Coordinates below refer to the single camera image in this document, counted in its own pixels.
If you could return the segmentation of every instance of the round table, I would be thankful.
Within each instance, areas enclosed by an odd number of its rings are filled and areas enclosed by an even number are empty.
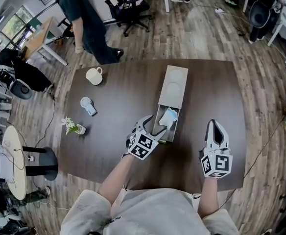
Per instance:
[[[20,139],[16,128],[10,125],[4,133],[2,145],[14,157],[14,178],[13,182],[7,182],[8,187],[17,199],[22,200],[26,195],[26,173],[25,157],[20,140],[22,139]]]
[[[58,162],[53,150],[49,147],[33,148],[21,144],[23,138],[16,128],[10,125],[3,136],[2,145],[8,149],[14,158],[14,177],[12,182],[7,182],[12,194],[19,200],[25,198],[27,176],[44,175],[52,181],[58,174]],[[24,152],[40,153],[39,166],[25,166],[27,160]]]

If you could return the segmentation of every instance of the hand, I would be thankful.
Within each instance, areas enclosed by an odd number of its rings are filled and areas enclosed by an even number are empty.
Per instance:
[[[82,53],[83,51],[84,51],[84,49],[83,49],[82,46],[81,46],[81,47],[78,47],[78,46],[75,47],[75,53],[76,53],[76,54],[80,54],[80,53]]]

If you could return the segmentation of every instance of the sneaker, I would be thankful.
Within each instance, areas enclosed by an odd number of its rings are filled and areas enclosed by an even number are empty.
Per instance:
[[[50,84],[50,86],[48,86],[48,88],[46,89],[47,92],[50,92],[52,89],[54,89],[54,85]]]
[[[189,2],[191,2],[192,0],[188,0],[188,1],[186,1],[186,0],[183,0],[183,2],[185,2],[185,3],[189,3]]]
[[[43,193],[46,195],[46,198],[48,198],[50,196],[50,187],[45,186],[43,189]]]
[[[117,51],[117,60],[118,60],[118,61],[119,61],[120,58],[123,56],[123,54],[124,54],[123,49]]]
[[[269,235],[271,232],[272,232],[272,229],[269,229],[266,232],[264,232],[262,235]]]
[[[171,0],[172,2],[184,2],[183,0]]]

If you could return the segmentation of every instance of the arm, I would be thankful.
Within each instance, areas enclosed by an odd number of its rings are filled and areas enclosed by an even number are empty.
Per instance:
[[[75,53],[79,54],[83,51],[82,37],[83,37],[83,20],[78,18],[72,22],[72,28],[75,38]]]
[[[98,193],[111,204],[117,199],[134,159],[132,155],[124,156],[101,185]]]
[[[198,214],[203,219],[204,217],[215,213],[217,210],[217,179],[205,178],[200,203],[198,206]]]

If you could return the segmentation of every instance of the chair leg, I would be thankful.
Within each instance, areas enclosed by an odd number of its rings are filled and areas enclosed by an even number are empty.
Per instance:
[[[129,34],[127,33],[127,31],[131,28],[132,25],[133,25],[133,22],[127,24],[127,28],[123,31],[123,35],[124,35],[125,37],[129,36]]]
[[[138,25],[141,25],[142,27],[144,27],[146,30],[149,30],[148,29],[148,26],[143,24],[141,21],[135,21],[135,24],[138,24]]]
[[[142,15],[142,16],[138,16],[138,17],[136,17],[136,20],[140,20],[140,19],[144,19],[144,18],[152,19],[152,15]]]

